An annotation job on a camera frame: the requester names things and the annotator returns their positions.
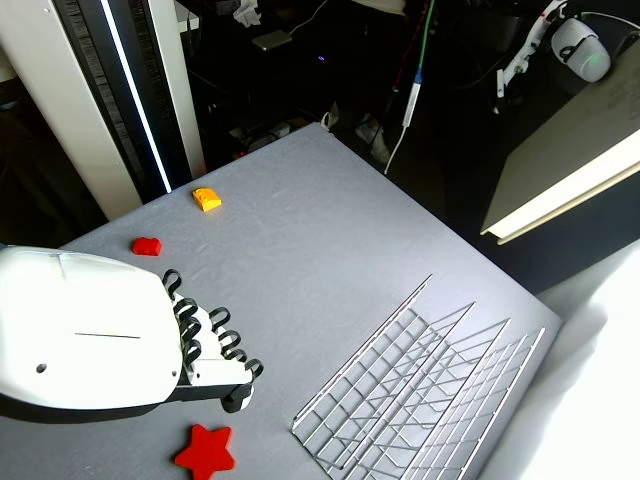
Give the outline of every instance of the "green cable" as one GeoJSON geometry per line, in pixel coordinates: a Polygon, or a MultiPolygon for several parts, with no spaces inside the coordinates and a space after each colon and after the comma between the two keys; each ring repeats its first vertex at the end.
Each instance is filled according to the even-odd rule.
{"type": "Polygon", "coordinates": [[[433,14],[433,7],[435,4],[436,4],[436,0],[431,0],[431,2],[429,3],[429,13],[427,13],[427,21],[424,24],[424,32],[422,34],[422,50],[420,51],[420,62],[418,63],[419,71],[422,71],[422,64],[424,63],[424,55],[427,52],[429,28],[431,27],[431,16],[433,14]]]}

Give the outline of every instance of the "small red object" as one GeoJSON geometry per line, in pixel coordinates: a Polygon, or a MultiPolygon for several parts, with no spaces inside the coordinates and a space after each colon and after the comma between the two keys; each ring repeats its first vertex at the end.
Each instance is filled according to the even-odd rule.
{"type": "Polygon", "coordinates": [[[209,431],[202,425],[191,428],[191,444],[178,454],[174,462],[188,468],[193,480],[209,480],[215,472],[231,470],[236,461],[227,445],[231,440],[231,428],[223,427],[209,431]]]}
{"type": "Polygon", "coordinates": [[[136,255],[152,255],[157,257],[162,251],[162,242],[157,238],[136,238],[131,245],[131,251],[136,255]]]}

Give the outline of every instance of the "white led strip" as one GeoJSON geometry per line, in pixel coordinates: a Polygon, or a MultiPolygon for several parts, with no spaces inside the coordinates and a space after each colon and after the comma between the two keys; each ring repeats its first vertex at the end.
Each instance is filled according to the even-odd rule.
{"type": "Polygon", "coordinates": [[[167,173],[164,171],[164,165],[162,165],[162,161],[160,160],[160,153],[158,152],[158,148],[156,147],[156,142],[153,139],[153,134],[151,133],[151,127],[149,126],[149,122],[147,121],[147,116],[144,113],[144,109],[142,108],[140,95],[138,95],[138,89],[136,88],[136,84],[133,81],[133,75],[131,74],[131,69],[129,68],[129,62],[127,61],[127,56],[124,53],[122,42],[120,41],[120,35],[118,34],[116,22],[113,19],[111,6],[109,5],[109,2],[107,0],[100,0],[100,3],[102,4],[102,9],[104,10],[105,17],[107,18],[107,23],[109,24],[109,30],[111,30],[111,35],[113,36],[113,42],[116,45],[116,51],[118,52],[118,56],[120,57],[120,63],[122,64],[124,75],[125,77],[127,77],[127,83],[129,84],[129,89],[131,90],[133,101],[136,104],[138,115],[140,116],[140,120],[142,121],[142,127],[144,128],[144,131],[147,134],[147,139],[149,140],[149,145],[151,146],[151,151],[153,152],[153,158],[156,161],[156,165],[158,166],[158,171],[160,172],[160,176],[162,177],[162,183],[164,183],[164,188],[167,190],[167,193],[171,193],[171,185],[169,185],[169,180],[167,179],[167,173]]]}

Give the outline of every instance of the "yellow block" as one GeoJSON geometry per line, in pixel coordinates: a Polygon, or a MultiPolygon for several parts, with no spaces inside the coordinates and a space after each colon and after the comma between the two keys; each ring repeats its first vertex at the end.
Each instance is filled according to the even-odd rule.
{"type": "Polygon", "coordinates": [[[193,191],[193,198],[196,199],[203,212],[208,212],[222,205],[222,200],[213,188],[198,188],[193,191]]]}

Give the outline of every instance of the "wire grid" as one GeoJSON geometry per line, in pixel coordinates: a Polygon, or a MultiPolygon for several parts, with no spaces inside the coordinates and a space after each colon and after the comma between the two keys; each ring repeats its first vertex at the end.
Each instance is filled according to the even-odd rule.
{"type": "Polygon", "coordinates": [[[423,478],[427,439],[509,323],[465,335],[472,307],[432,323],[407,307],[296,416],[294,435],[332,478],[423,478]]]}

